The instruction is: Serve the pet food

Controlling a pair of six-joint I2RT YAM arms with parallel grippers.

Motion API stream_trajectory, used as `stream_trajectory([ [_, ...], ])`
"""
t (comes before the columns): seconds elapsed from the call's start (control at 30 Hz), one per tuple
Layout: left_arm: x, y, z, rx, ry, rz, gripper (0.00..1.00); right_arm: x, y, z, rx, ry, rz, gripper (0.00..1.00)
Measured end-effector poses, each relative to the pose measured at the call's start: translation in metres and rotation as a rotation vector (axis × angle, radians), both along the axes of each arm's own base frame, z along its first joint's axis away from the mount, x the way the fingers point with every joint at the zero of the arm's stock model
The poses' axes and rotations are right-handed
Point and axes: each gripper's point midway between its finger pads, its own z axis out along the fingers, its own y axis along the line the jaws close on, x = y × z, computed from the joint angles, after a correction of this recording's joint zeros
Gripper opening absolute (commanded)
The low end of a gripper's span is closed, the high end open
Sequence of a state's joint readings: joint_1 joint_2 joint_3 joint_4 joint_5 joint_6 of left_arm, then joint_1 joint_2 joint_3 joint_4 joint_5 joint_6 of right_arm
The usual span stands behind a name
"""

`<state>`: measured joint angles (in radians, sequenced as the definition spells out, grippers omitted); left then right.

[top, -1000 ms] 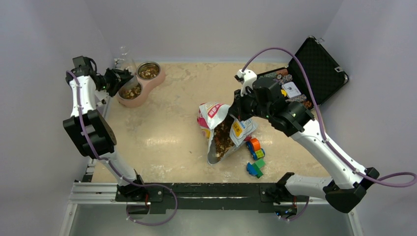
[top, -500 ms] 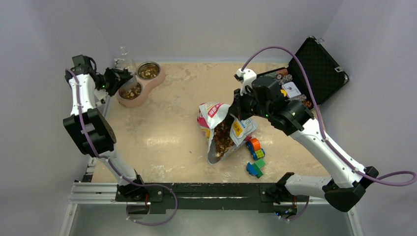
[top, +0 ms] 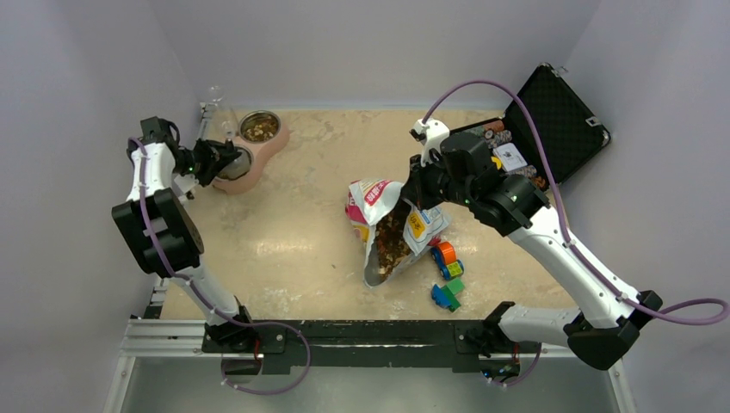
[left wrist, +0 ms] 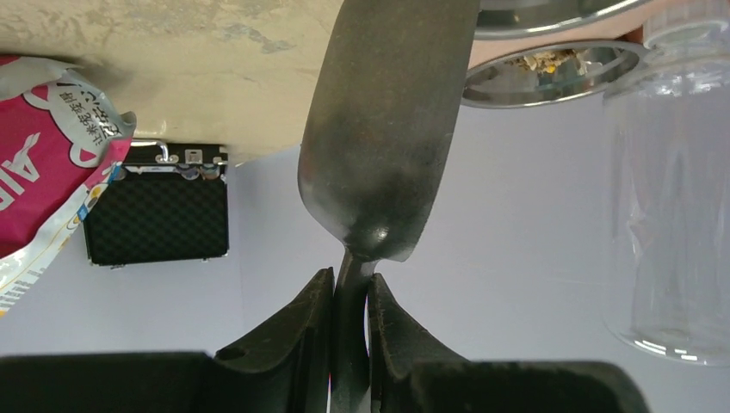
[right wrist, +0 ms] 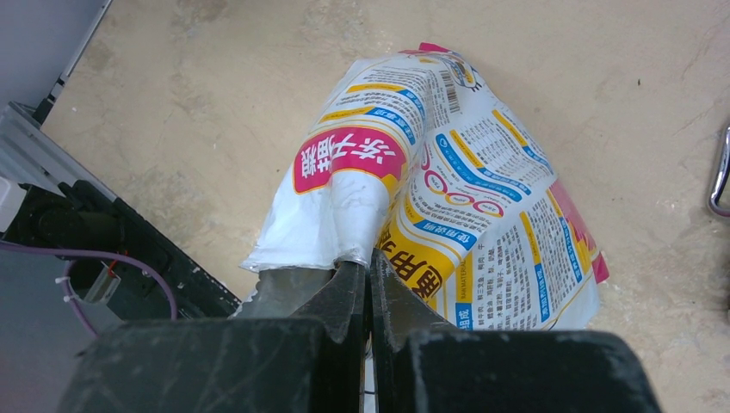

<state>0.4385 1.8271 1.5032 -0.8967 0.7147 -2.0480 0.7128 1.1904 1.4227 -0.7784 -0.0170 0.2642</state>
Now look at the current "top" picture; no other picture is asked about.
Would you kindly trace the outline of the metal food scoop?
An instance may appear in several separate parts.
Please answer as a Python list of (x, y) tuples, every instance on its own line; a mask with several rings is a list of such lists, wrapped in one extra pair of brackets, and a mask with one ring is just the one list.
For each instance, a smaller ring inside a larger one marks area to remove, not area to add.
[(251, 170), (252, 155), (250, 151), (243, 146), (237, 146), (238, 157), (224, 167), (216, 176), (221, 180), (235, 181), (245, 176)]

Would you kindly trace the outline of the cat food bag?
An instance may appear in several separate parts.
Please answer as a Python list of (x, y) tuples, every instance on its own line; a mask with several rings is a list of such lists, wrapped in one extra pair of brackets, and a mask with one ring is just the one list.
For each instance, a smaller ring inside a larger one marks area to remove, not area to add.
[(348, 188), (345, 214), (365, 249), (363, 282), (373, 288), (402, 273), (441, 240), (451, 216), (401, 198), (402, 182), (361, 179)]

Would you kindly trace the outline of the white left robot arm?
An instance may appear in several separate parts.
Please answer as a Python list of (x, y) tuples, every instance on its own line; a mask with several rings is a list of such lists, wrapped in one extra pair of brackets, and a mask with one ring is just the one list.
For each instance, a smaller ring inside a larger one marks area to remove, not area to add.
[(142, 135), (130, 138), (127, 155), (133, 185), (111, 216), (140, 269), (177, 284), (203, 312), (205, 331), (220, 346), (244, 352), (258, 338), (247, 310), (202, 261), (204, 244), (173, 185), (190, 177), (207, 186), (241, 153), (231, 143), (199, 139), (188, 149), (177, 126), (151, 117), (140, 122)]

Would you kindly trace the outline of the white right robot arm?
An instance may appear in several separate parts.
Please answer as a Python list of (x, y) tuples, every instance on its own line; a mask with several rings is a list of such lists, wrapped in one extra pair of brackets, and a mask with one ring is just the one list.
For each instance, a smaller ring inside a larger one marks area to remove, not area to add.
[(409, 160), (402, 198), (419, 209), (443, 202), (466, 207), (481, 224), (527, 251), (576, 303), (544, 309), (504, 301), (484, 321), (486, 344), (496, 350), (517, 342), (566, 347), (597, 370), (620, 360), (652, 319), (628, 301), (657, 311), (660, 296), (640, 292), (612, 273), (606, 281), (594, 275), (603, 264), (580, 253), (579, 241), (561, 232), (558, 211), (529, 178), (498, 169), (483, 138), (470, 133), (414, 138), (423, 151)]

